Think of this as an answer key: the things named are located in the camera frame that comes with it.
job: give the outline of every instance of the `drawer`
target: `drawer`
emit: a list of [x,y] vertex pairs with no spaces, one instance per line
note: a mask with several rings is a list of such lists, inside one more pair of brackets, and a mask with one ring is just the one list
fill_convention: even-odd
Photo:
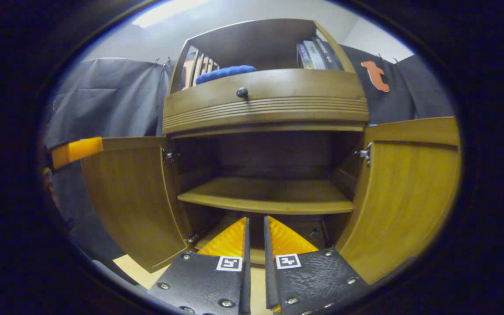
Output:
[[[248,98],[236,95],[248,90]],[[242,124],[368,122],[355,73],[277,69],[237,74],[175,92],[164,101],[165,134]]]

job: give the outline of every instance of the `wooden floor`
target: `wooden floor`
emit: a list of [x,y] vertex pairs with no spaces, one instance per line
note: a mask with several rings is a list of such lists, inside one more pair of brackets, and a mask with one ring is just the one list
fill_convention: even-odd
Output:
[[327,179],[218,177],[179,195],[178,200],[272,215],[336,214],[354,209],[354,204]]
[[[168,268],[166,266],[154,273],[149,273],[128,255],[118,257],[114,260],[114,263],[146,289],[150,289]],[[266,271],[264,268],[252,267],[250,269],[250,278],[252,280],[250,293],[251,315],[273,315],[271,310],[266,309]]]

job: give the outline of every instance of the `white wall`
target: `white wall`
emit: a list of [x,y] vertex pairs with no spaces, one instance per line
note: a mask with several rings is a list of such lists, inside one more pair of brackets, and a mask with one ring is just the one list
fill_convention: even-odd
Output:
[[413,55],[413,52],[396,38],[361,17],[341,43],[376,56],[380,54],[382,58],[392,63],[396,63],[394,58],[400,61]]
[[336,42],[343,42],[358,19],[323,0],[206,0],[147,28],[133,25],[136,18],[93,44],[84,59],[123,57],[154,62],[160,57],[159,62],[164,62],[168,56],[178,57],[187,38],[228,24],[266,18],[315,20]]

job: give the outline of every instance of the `book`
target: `book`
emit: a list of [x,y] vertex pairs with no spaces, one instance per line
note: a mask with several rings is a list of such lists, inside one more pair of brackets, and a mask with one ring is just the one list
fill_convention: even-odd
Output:
[[343,70],[342,64],[340,63],[340,60],[338,60],[338,56],[336,56],[336,52],[334,52],[328,42],[323,42],[318,36],[313,37],[312,41],[322,55],[324,64],[326,64],[326,69]]
[[314,64],[304,44],[297,44],[297,64],[300,68],[314,69]]
[[322,56],[320,55],[320,52],[316,48],[314,42],[312,42],[312,40],[305,40],[303,43],[308,51],[310,59],[312,59],[314,69],[326,69],[326,64],[324,64],[324,60],[322,59]]

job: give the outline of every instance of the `cabinet door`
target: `cabinet door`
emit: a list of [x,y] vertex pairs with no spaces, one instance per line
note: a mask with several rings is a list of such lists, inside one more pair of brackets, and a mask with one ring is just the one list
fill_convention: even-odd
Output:
[[355,209],[338,245],[369,284],[420,254],[436,236],[458,189],[460,141],[454,118],[366,128],[371,164],[362,170]]
[[187,249],[176,209],[174,164],[163,137],[103,138],[104,151],[82,159],[88,195],[112,238],[150,273]]

